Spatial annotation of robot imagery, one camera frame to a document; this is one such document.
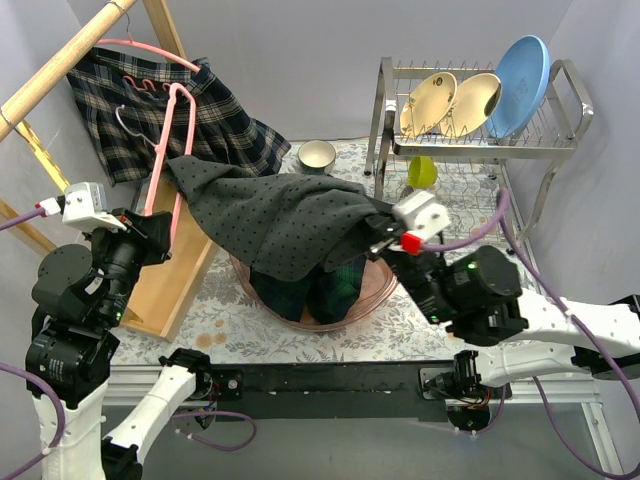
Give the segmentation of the grey dotted skirt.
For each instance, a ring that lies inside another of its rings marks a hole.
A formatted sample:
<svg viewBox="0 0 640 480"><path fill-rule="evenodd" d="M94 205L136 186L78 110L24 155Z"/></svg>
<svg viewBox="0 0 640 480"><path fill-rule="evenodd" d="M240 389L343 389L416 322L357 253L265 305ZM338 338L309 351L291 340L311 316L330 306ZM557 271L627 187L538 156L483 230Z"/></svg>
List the grey dotted skirt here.
<svg viewBox="0 0 640 480"><path fill-rule="evenodd" d="M364 254L364 219L389 209L362 185L332 176L283 173L255 177L237 166L194 156L167 168L200 229L254 270L282 281L327 272Z"/></svg>

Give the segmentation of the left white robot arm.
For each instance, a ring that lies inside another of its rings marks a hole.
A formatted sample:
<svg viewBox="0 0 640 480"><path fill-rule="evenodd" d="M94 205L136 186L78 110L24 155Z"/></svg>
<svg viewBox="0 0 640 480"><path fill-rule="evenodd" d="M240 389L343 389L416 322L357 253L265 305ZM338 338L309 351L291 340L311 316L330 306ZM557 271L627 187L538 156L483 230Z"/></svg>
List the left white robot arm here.
<svg viewBox="0 0 640 480"><path fill-rule="evenodd" d="M187 399L213 386L207 355L177 349L129 416L101 433L113 328L145 266L170 258L173 216L126 209L90 219L88 246L56 248L41 262L32 298L33 338L25 357L26 386L38 415L45 479L139 479L159 433Z"/></svg>

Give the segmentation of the yellow hanger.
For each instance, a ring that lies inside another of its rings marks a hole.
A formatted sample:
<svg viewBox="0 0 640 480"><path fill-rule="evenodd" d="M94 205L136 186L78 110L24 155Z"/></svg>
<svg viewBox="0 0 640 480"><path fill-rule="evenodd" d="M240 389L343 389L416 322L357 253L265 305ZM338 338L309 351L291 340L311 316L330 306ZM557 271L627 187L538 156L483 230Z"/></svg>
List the yellow hanger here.
<svg viewBox="0 0 640 480"><path fill-rule="evenodd" d="M31 125L27 121L21 121L17 125L17 132L26 141L27 145L56 187L63 192L70 185L70 182L67 180L60 167L53 160L49 151L42 144Z"/></svg>

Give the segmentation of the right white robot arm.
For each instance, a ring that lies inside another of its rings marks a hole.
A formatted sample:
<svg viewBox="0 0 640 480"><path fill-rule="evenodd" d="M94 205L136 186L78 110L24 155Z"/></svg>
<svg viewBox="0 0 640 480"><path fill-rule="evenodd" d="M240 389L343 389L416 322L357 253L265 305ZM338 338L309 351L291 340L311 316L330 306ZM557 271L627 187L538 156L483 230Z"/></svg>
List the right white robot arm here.
<svg viewBox="0 0 640 480"><path fill-rule="evenodd" d="M600 380L639 376L639 299L611 305L550 298L522 287L517 266L483 245L448 264L385 215L367 220L371 252L382 258L425 319L463 341L449 370L427 376L426 391L482 397L510 382L554 373Z"/></svg>

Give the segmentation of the green plaid skirt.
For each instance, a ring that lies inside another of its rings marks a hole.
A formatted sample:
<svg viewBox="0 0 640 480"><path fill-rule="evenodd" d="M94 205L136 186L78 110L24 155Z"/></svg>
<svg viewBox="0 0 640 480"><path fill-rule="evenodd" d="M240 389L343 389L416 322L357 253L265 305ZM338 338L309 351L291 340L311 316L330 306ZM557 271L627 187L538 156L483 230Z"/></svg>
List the green plaid skirt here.
<svg viewBox="0 0 640 480"><path fill-rule="evenodd" d="M282 281L250 271L250 284L262 303L279 317L300 322L307 311L328 325L345 319L361 294L367 259L364 255L327 272L315 267L296 281Z"/></svg>

